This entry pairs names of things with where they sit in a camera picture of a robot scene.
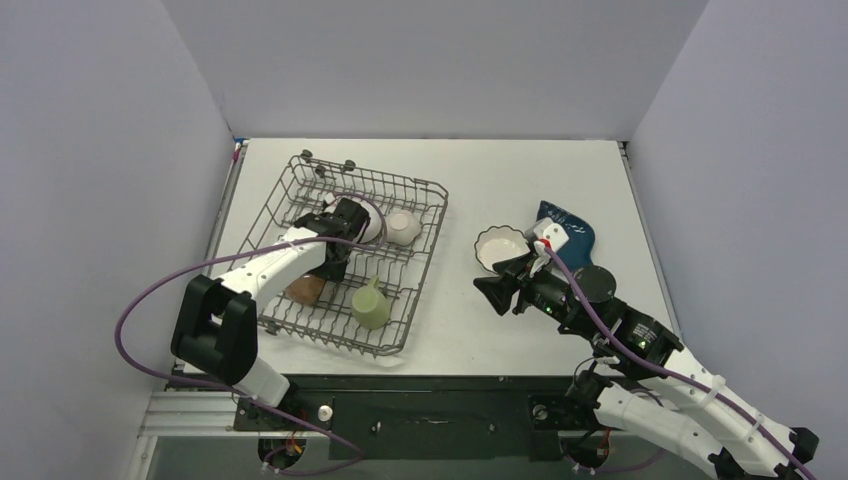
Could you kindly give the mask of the blue leaf-shaped dish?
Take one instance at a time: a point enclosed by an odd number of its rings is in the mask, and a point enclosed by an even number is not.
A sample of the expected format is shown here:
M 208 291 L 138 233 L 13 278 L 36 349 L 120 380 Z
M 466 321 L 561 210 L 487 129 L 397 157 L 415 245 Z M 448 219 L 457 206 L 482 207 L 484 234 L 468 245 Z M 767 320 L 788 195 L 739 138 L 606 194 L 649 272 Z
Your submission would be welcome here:
M 575 272 L 593 264 L 591 254 L 596 234 L 588 222 L 556 204 L 542 200 L 537 209 L 536 219 L 544 218 L 551 218 L 556 224 L 561 225 L 569 237 L 566 244 L 558 250 L 558 256 L 570 271 Z

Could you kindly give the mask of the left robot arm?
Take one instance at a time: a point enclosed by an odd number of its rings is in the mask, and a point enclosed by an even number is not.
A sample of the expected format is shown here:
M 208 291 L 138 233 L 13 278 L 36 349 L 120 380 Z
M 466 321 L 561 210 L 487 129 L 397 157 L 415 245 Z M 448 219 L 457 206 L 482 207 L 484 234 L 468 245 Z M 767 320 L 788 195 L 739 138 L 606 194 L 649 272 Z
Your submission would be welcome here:
M 343 279 L 350 252 L 368 246 L 365 233 L 383 232 L 384 216 L 362 196 L 336 195 L 323 211 L 295 220 L 271 246 L 218 277 L 198 275 L 187 285 L 170 349 L 178 359 L 260 402 L 272 429 L 291 427 L 298 402 L 291 382 L 258 353 L 258 316 L 305 275 Z

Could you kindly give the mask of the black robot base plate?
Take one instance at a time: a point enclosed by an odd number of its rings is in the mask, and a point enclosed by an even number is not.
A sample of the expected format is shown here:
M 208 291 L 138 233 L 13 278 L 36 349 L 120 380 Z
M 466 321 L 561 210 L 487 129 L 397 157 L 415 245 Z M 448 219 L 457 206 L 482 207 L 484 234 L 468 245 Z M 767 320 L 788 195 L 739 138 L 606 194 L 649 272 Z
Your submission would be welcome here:
M 569 403 L 564 376 L 318 375 L 291 378 L 285 409 L 349 441 L 341 445 L 305 431 L 227 393 L 233 428 L 257 433 L 258 451 L 285 446 L 275 465 L 307 460 L 489 460 L 525 457 L 556 461 L 562 446 L 582 438 L 598 444 L 603 430 L 594 416 Z

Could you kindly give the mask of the white scalloped bowl black rim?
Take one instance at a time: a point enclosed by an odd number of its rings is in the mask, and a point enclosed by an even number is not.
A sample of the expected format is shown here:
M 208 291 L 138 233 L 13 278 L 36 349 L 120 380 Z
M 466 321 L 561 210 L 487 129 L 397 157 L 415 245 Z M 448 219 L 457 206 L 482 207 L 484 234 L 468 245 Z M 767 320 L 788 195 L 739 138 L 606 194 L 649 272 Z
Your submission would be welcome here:
M 475 258 L 481 268 L 494 273 L 494 264 L 526 255 L 529 248 L 522 231 L 507 225 L 490 226 L 474 243 Z

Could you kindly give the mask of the plain white bowl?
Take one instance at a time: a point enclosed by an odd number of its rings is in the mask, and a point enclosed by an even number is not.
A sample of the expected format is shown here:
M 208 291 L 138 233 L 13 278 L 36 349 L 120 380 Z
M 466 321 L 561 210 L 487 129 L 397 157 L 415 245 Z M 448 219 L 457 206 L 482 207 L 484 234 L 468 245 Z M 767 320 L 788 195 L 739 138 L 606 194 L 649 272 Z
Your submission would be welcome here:
M 365 209 L 368 212 L 368 220 L 363 226 L 359 240 L 361 243 L 368 244 L 380 237 L 384 226 L 384 216 L 379 210 L 368 205 L 365 206 Z

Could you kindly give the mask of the tan brown bowl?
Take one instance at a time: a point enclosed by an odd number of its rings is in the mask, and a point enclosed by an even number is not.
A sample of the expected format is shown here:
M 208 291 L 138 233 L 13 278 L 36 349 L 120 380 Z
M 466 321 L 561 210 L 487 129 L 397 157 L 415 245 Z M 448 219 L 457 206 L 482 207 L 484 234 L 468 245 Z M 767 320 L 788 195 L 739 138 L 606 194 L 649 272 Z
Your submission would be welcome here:
M 284 295 L 297 304 L 312 306 L 320 299 L 326 283 L 315 275 L 303 275 L 285 288 Z

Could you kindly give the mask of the small white lobed bowl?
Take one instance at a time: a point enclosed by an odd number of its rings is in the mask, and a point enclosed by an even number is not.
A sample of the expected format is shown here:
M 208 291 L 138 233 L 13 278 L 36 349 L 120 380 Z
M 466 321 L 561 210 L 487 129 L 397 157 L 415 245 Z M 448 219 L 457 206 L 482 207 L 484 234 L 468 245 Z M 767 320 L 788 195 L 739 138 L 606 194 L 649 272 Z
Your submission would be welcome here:
M 387 241 L 391 244 L 410 246 L 422 231 L 419 219 L 407 210 L 395 210 L 385 218 Z

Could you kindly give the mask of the green mug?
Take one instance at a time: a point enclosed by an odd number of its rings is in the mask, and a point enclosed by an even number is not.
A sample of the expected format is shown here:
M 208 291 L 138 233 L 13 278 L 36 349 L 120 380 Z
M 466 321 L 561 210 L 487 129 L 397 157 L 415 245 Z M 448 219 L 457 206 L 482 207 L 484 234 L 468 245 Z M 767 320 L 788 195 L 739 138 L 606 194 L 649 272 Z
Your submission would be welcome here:
M 380 279 L 372 277 L 358 288 L 351 299 L 350 308 L 353 318 L 365 329 L 376 330 L 384 327 L 390 318 L 390 305 L 379 288 Z

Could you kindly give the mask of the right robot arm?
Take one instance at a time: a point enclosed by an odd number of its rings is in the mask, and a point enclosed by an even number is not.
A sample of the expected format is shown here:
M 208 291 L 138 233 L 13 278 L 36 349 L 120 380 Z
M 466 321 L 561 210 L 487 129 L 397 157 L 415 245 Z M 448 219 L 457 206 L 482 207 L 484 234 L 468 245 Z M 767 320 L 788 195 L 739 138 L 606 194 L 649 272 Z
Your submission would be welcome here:
M 643 399 L 592 371 L 578 374 L 564 400 L 578 427 L 630 432 L 675 453 L 712 479 L 810 479 L 818 437 L 762 414 L 711 373 L 662 323 L 615 295 L 616 280 L 589 265 L 559 278 L 532 272 L 538 255 L 496 264 L 496 275 L 474 287 L 499 315 L 532 307 L 556 320 L 558 330 L 592 345 L 596 359 L 613 360 L 626 379 L 673 404 Z

